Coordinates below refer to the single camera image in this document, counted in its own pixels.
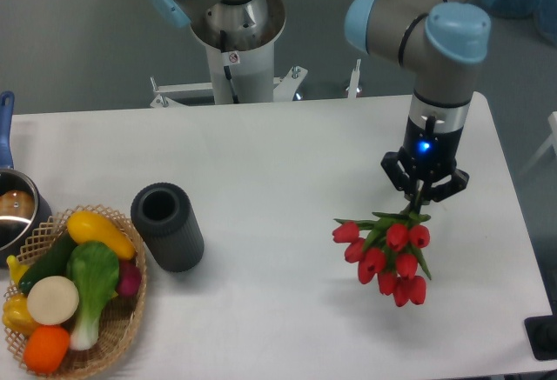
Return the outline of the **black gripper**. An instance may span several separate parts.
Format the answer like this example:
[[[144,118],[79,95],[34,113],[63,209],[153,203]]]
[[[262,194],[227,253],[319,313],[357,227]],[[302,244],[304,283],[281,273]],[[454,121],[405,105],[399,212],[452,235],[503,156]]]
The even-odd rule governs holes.
[[[388,151],[380,165],[393,187],[403,192],[407,200],[416,198],[421,180],[424,182],[421,202],[440,203],[463,191],[469,182],[469,174],[456,167],[462,129],[439,132],[433,125],[433,117],[426,121],[430,128],[422,128],[408,118],[402,147]]]

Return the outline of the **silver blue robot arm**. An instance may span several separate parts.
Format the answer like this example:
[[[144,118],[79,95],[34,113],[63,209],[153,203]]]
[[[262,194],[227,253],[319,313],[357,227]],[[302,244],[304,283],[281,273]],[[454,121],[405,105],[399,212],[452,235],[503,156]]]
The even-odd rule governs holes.
[[[218,104],[281,100],[274,83],[274,44],[285,26],[281,0],[149,0],[177,28],[205,46]],[[414,205],[442,201],[466,188],[456,163],[491,23],[471,0],[354,0],[346,41],[416,76],[401,148],[381,165]]]

